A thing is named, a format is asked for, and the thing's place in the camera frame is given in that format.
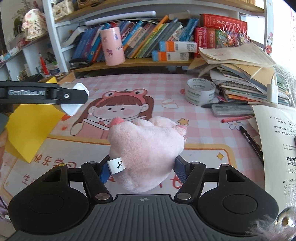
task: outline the pen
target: pen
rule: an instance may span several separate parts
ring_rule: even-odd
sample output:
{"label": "pen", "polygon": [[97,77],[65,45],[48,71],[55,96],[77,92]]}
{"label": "pen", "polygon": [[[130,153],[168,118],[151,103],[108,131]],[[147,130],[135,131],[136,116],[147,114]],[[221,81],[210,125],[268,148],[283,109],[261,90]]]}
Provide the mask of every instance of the pen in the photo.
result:
{"label": "pen", "polygon": [[240,126],[239,127],[239,130],[242,133],[242,135],[246,138],[246,140],[248,141],[248,143],[253,148],[253,150],[255,151],[255,153],[257,154],[257,156],[259,157],[260,161],[264,165],[264,162],[263,162],[263,152],[259,149],[259,147],[257,146],[257,144],[253,141],[252,137],[245,130],[245,128],[243,128],[242,126]]}
{"label": "pen", "polygon": [[245,116],[239,116],[239,117],[231,117],[227,119],[221,120],[222,123],[224,122],[230,122],[230,121],[240,121],[240,120],[246,120],[254,117],[253,115],[245,115]]}
{"label": "pen", "polygon": [[262,102],[250,102],[250,101],[219,101],[217,103],[209,103],[202,105],[203,108],[212,108],[214,104],[250,104],[250,105],[262,105]]}

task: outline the orange and white box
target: orange and white box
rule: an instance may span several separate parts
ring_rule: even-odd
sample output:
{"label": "orange and white box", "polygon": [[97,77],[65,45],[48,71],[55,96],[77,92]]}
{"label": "orange and white box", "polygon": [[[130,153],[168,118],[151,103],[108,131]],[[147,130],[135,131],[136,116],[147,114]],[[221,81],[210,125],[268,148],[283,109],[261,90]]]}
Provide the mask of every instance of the orange and white box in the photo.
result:
{"label": "orange and white box", "polygon": [[196,42],[184,42],[184,41],[160,41],[159,50],[161,52],[197,52]]}
{"label": "orange and white box", "polygon": [[188,61],[189,53],[152,51],[152,61]]}

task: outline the pink cylindrical container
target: pink cylindrical container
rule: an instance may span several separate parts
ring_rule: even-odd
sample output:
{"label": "pink cylindrical container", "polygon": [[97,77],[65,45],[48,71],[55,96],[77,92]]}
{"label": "pink cylindrical container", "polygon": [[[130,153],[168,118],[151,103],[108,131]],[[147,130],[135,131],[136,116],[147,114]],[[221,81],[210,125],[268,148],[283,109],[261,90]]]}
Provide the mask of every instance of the pink cylindrical container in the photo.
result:
{"label": "pink cylindrical container", "polygon": [[119,27],[101,30],[102,48],[107,66],[125,62]]}

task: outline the roll of tape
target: roll of tape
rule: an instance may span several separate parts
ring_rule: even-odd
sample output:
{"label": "roll of tape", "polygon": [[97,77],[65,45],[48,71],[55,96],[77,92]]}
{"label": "roll of tape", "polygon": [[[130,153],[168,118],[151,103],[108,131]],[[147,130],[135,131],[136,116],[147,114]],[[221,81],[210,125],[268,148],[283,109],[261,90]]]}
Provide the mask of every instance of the roll of tape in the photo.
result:
{"label": "roll of tape", "polygon": [[211,103],[214,99],[215,88],[214,83],[209,80],[189,79],[185,87],[185,99],[189,103],[199,106]]}

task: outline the white paper tag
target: white paper tag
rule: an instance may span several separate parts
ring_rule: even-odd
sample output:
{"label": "white paper tag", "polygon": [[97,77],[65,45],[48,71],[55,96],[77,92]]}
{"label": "white paper tag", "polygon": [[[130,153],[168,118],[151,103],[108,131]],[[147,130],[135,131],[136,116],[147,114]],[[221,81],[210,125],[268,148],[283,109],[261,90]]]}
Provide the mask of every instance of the white paper tag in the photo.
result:
{"label": "white paper tag", "polygon": [[107,161],[109,170],[111,174],[115,174],[123,171],[126,167],[123,165],[121,158],[116,158],[110,161]]}

